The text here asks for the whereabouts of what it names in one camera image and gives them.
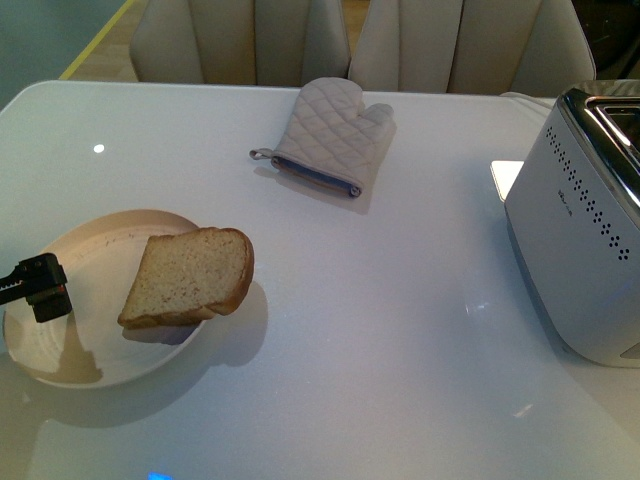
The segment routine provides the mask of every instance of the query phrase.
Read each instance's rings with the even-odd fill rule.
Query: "quilted oven mitt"
[[[278,170],[358,197],[373,183],[396,125],[389,105],[364,110],[362,89],[343,78],[319,78],[305,85],[275,150],[252,150]]]

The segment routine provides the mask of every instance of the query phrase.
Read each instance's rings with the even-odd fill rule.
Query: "chair back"
[[[557,96],[595,66],[571,0],[371,0],[349,78],[366,90]]]
[[[300,86],[350,51],[340,0],[149,0],[130,56],[141,81]]]

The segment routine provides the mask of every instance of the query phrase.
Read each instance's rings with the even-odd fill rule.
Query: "toast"
[[[152,236],[118,316],[127,329],[194,325],[234,312],[253,279],[253,246],[233,228]]]

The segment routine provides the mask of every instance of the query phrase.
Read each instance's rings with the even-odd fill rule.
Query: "glossy tabletop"
[[[354,200],[250,159],[296,95],[48,82],[0,113],[0,274],[142,208],[239,228],[256,255],[240,309],[138,380],[45,385],[0,344],[0,478],[638,478],[640,371],[537,314],[492,180],[549,110],[366,93],[397,132]]]

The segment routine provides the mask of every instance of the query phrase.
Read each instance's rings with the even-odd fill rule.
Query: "bread crust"
[[[253,281],[253,272],[254,272],[254,251],[253,245],[249,237],[247,237],[243,232],[237,230],[235,228],[222,228],[218,229],[216,227],[205,227],[199,228],[192,232],[203,232],[205,230],[216,231],[216,232],[231,232],[234,235],[238,235],[243,240],[244,245],[244,265],[242,268],[242,273],[240,278],[234,285],[232,291],[219,302],[212,302],[205,305],[199,305],[198,308],[186,310],[186,311],[164,311],[159,314],[151,315],[144,314],[135,316],[132,318],[126,318],[123,313],[118,316],[118,323],[126,329],[140,329],[140,328],[151,328],[157,326],[189,326],[189,325],[197,325],[203,320],[209,320],[213,318],[216,314],[219,315],[229,315],[235,312],[249,291],[249,286]],[[157,240],[161,240],[162,238],[171,238],[173,235],[163,235],[160,237],[156,237]],[[143,265],[146,261],[148,261],[147,257],[147,249],[145,249],[145,253],[142,256],[140,261],[139,269],[143,268]],[[133,286],[129,291],[129,295],[127,296],[127,300],[125,302],[125,308],[128,302],[131,301],[133,293]]]

